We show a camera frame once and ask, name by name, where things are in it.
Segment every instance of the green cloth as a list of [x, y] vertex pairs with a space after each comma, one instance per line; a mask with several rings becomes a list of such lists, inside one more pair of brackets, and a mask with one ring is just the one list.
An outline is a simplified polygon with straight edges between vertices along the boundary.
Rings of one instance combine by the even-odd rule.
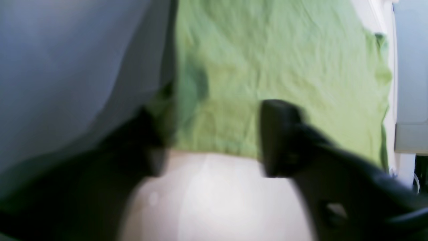
[[180, 0], [176, 47], [175, 149], [257, 158], [259, 105], [283, 99], [339, 147], [385, 164], [386, 38], [350, 1]]

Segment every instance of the wrinkled fabric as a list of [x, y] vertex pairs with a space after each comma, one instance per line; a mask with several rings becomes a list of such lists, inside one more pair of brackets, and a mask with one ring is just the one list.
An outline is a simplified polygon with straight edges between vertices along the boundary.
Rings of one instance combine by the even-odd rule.
[[257, 158], [259, 105], [282, 99], [340, 148], [377, 166], [392, 74], [384, 36], [343, 0], [181, 0], [176, 142]]

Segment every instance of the green fabric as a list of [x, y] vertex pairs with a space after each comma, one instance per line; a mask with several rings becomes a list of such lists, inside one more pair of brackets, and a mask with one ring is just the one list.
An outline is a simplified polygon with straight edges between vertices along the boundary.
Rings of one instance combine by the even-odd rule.
[[385, 163], [386, 39], [349, 1], [180, 0], [176, 47], [174, 148], [257, 158], [260, 102], [283, 99], [341, 148]]

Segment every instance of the beige surface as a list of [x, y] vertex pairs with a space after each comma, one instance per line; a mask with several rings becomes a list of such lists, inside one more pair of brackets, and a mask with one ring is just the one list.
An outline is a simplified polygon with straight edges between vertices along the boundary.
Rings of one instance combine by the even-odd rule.
[[293, 185], [256, 160], [171, 152], [131, 207], [123, 241], [313, 240]]

